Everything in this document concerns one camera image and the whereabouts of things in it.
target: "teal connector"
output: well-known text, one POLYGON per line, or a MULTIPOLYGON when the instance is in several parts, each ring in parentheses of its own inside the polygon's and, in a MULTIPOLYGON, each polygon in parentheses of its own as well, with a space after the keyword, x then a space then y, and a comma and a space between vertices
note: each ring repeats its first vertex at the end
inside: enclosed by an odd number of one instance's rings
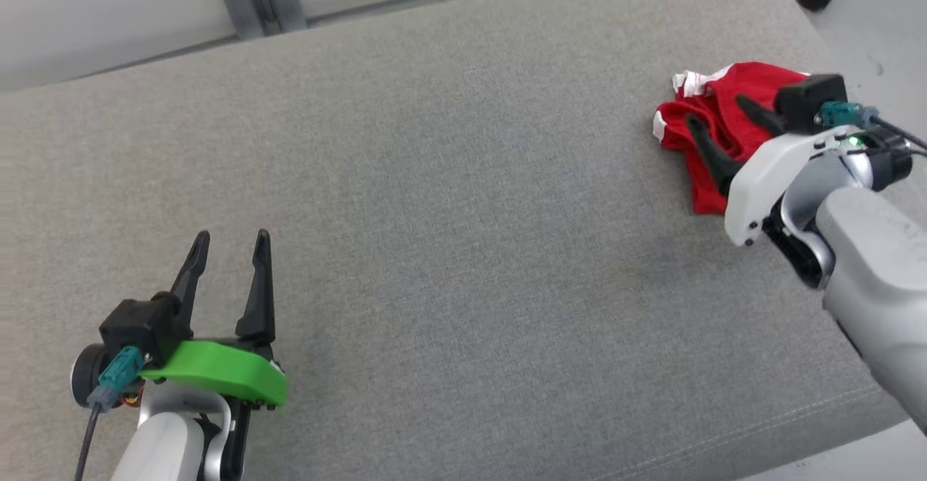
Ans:
POLYGON ((118 401, 119 395, 125 392, 130 383, 135 382, 144 366, 142 351, 133 346, 122 348, 99 376, 99 385, 87 396, 87 405, 98 406, 100 412, 109 411, 118 401))
POLYGON ((815 117, 821 119, 821 125, 824 127, 843 127, 843 125, 854 125, 860 129, 870 129, 872 117, 878 117, 878 109, 874 106, 863 106, 858 102, 825 102, 821 106, 821 111, 815 117))

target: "red garment with white trim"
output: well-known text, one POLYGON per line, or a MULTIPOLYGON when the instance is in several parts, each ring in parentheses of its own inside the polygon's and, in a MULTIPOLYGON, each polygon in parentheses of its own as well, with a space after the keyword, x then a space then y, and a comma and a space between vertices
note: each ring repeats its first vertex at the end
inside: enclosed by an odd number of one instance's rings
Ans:
POLYGON ((711 137, 734 160, 744 162, 771 136, 746 117, 735 98, 746 94, 771 109, 776 92, 807 75, 764 62, 737 62, 712 75, 683 72, 673 76, 676 100, 656 109, 653 135, 668 150, 685 154, 692 178, 692 209, 698 214, 724 214, 728 199, 718 192, 692 143, 685 118, 695 114, 708 123, 711 137))

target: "green plastic bracket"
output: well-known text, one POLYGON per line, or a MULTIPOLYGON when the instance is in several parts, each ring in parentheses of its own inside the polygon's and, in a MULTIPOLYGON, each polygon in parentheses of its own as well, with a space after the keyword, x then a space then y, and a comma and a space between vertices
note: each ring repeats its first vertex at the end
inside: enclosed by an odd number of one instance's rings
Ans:
POLYGON ((139 375, 147 380, 164 378, 252 403, 262 401, 277 407, 287 403, 287 376, 255 353, 216 342, 182 342, 163 368, 143 369, 139 375))

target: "stitching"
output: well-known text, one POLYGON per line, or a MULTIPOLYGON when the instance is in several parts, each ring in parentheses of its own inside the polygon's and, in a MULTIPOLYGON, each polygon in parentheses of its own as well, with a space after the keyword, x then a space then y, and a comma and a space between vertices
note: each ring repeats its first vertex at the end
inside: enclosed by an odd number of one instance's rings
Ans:
POLYGON ((734 441, 738 441, 738 440, 741 440, 741 439, 744 439, 744 438, 751 437, 751 435, 759 434, 759 432, 768 431, 769 429, 776 428, 777 426, 781 426, 781 425, 784 425, 784 424, 790 424, 790 422, 797 421, 798 419, 801 419, 801 418, 807 418, 808 416, 817 414, 818 412, 828 411, 829 409, 834 409, 834 408, 836 408, 836 407, 840 407, 841 405, 847 405, 847 403, 852 403, 852 402, 854 402, 854 401, 860 401, 860 399, 862 399, 862 398, 867 398, 868 396, 875 395, 875 394, 878 394, 878 390, 873 390, 872 392, 867 392, 866 394, 862 394, 862 395, 860 395, 860 396, 855 396, 854 398, 849 398, 849 399, 847 399, 846 401, 841 401, 840 403, 834 403, 834 405, 828 405, 827 407, 821 407, 820 409, 817 409, 817 411, 811 411, 811 412, 808 412, 807 414, 802 414, 802 415, 799 415, 799 416, 795 416, 795 418, 785 419, 784 422, 778 422, 778 424, 775 424, 775 425, 765 426, 765 427, 763 427, 763 428, 756 429, 755 431, 748 432, 747 434, 744 434, 744 435, 738 435, 738 437, 728 439, 727 441, 722 441, 722 442, 720 442, 720 443, 716 443, 716 444, 714 444, 714 445, 711 445, 710 447, 702 448, 701 451, 693 452, 692 454, 690 454, 690 455, 688 455, 688 456, 681 456, 681 457, 679 457, 679 458, 675 458, 675 460, 664 461, 664 462, 662 462, 662 464, 655 464, 655 465, 653 465, 652 467, 647 467, 647 468, 645 468, 645 469, 643 469, 643 470, 639 470, 639 471, 636 471, 636 472, 628 472, 628 474, 624 474, 624 475, 622 475, 622 477, 616 477, 616 478, 613 479, 612 481, 622 481, 622 479, 629 479, 629 478, 632 478, 632 477, 638 477, 638 475, 643 474, 643 472, 649 472, 649 471, 652 471, 652 470, 655 470, 655 469, 658 469, 658 468, 666 467, 666 465, 669 465, 669 464, 674 464, 674 462, 678 462, 678 461, 683 461, 683 460, 691 459, 691 458, 697 456, 698 454, 701 454, 701 453, 703 453, 703 452, 709 451, 709 450, 712 449, 712 448, 721 447, 722 445, 727 445, 728 443, 732 443, 732 442, 734 442, 734 441))
MULTIPOLYGON (((850 396, 850 395, 853 395, 853 394, 857 394, 858 392, 873 391, 873 390, 875 390, 875 389, 878 389, 878 386, 877 386, 877 385, 869 385, 869 386, 865 386, 864 388, 858 388, 858 389, 854 389, 854 390, 851 390, 851 391, 848 391, 848 392, 844 392, 844 394, 834 396, 833 398, 827 398, 827 399, 824 399, 823 401, 817 401, 817 402, 815 402, 815 403, 811 403, 811 404, 809 404, 809 405, 805 405, 804 407, 799 407, 798 409, 794 409, 794 411, 784 412, 784 413, 782 413, 782 414, 780 414, 780 415, 778 415, 778 416, 773 416, 773 417, 768 418, 768 419, 763 419, 763 421, 761 421, 761 422, 756 422, 756 424, 752 424, 752 425, 740 427, 740 428, 737 428, 737 429, 732 430, 731 432, 725 432, 724 434, 716 435, 714 438, 704 439, 704 440, 702 440, 702 441, 699 441, 698 443, 695 443, 695 444, 692 444, 692 445, 688 445, 688 447, 676 449, 676 451, 668 452, 668 453, 666 453, 666 454, 663 454, 662 456, 658 456, 658 457, 655 457, 655 458, 651 458, 651 459, 646 460, 646 461, 641 461, 641 462, 639 462, 638 464, 632 464, 632 465, 630 465, 630 467, 624 467, 624 468, 622 468, 622 469, 620 469, 620 470, 616 470, 616 471, 613 471, 613 472, 609 472, 608 474, 599 475, 599 477, 593 477, 592 479, 589 479, 589 481, 601 481, 601 480, 605 479, 606 477, 612 477, 612 475, 615 475, 615 474, 621 474, 622 472, 625 472, 625 471, 628 471, 628 470, 633 470, 633 469, 636 469, 636 468, 640 468, 640 467, 643 467, 643 465, 651 464, 652 462, 660 461, 660 460, 663 460, 663 459, 668 458, 668 457, 670 457, 670 456, 675 456, 675 455, 677 455, 677 454, 682 454, 682 452, 685 452, 685 451, 691 451, 691 449, 693 449, 693 448, 700 447, 701 445, 706 445, 706 444, 708 444, 708 443, 711 443, 712 441, 718 441, 718 439, 727 438, 729 435, 739 434, 739 432, 744 432, 744 431, 748 431, 748 430, 755 429, 755 428, 758 427, 758 426, 761 426, 761 425, 763 425, 763 424, 768 424, 768 422, 775 421, 775 419, 781 419, 781 418, 785 418, 785 417, 787 417, 787 416, 791 416, 791 415, 794 414, 795 412, 801 412, 801 411, 804 411, 805 409, 810 409, 810 408, 812 408, 812 407, 817 407, 818 405, 824 405, 825 403, 830 403, 831 401, 835 401, 835 399, 846 398, 847 396, 850 396)), ((868 394, 866 394, 866 395, 864 395, 864 396, 858 396, 858 398, 851 398, 851 399, 849 399, 848 401, 841 402, 841 403, 839 403, 839 404, 837 404, 837 405, 833 405, 832 407, 838 407, 838 406, 843 405, 844 403, 847 403, 847 402, 849 402, 849 401, 855 401, 855 399, 860 399, 860 398, 864 398, 865 396, 869 396, 870 394, 872 394, 872 393, 868 393, 868 394)), ((786 424, 786 422, 792 422, 792 421, 794 421, 795 419, 803 418, 803 417, 805 417, 805 416, 810 416, 811 414, 814 414, 814 413, 819 412, 819 411, 823 411, 824 409, 818 409, 817 411, 809 412, 808 414, 805 414, 804 416, 799 416, 798 418, 788 419, 788 421, 782 422, 781 424, 786 424)), ((758 431, 755 431, 755 432, 760 432, 760 431, 763 431, 763 430, 768 430, 769 428, 774 428, 775 426, 778 426, 778 425, 779 425, 779 424, 776 424, 776 425, 774 425, 774 426, 764 427, 764 428, 761 428, 761 429, 759 429, 758 431)), ((735 438, 735 439, 746 438, 748 435, 755 434, 755 432, 749 432, 749 434, 741 435, 741 437, 738 437, 738 438, 735 438)), ((722 443, 718 443, 718 444, 712 445, 711 447, 705 448, 704 451, 708 451, 708 449, 710 449, 710 448, 715 448, 715 447, 718 447, 718 446, 720 446, 720 445, 729 443, 729 442, 731 442, 732 440, 724 441, 724 442, 722 442, 722 443)), ((671 464, 671 462, 675 462, 675 461, 678 461, 678 460, 663 462, 662 464, 655 465, 655 467, 648 467, 648 468, 646 468, 645 470, 642 470, 642 471, 639 471, 639 472, 632 472, 632 474, 640 474, 640 472, 646 472, 647 470, 650 470, 651 468, 662 467, 662 466, 665 465, 665 464, 671 464)), ((617 479, 615 479, 615 480, 613 480, 613 481, 619 481, 619 480, 621 480, 621 479, 624 479, 625 477, 619 477, 619 478, 617 478, 617 479)))

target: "black cable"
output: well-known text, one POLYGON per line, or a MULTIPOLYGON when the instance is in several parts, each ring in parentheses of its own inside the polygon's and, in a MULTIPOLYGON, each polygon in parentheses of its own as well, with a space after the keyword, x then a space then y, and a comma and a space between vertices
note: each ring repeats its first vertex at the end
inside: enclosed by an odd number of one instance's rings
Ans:
POLYGON ((927 141, 924 141, 922 138, 919 138, 916 135, 913 135, 911 133, 908 133, 907 131, 904 131, 903 128, 893 125, 891 122, 888 122, 884 120, 883 118, 878 117, 878 115, 877 117, 871 117, 870 121, 874 125, 880 125, 881 127, 887 129, 888 131, 894 134, 901 135, 901 137, 906 138, 906 140, 908 140, 911 144, 915 144, 917 145, 917 147, 924 148, 924 150, 927 150, 927 141))
POLYGON ((87 422, 87 431, 83 433, 83 445, 80 445, 80 455, 77 457, 77 470, 74 471, 74 481, 83 479, 83 469, 87 467, 87 454, 90 452, 90 440, 93 439, 93 431, 96 430, 96 418, 99 418, 100 406, 93 405, 90 410, 90 419, 87 422))

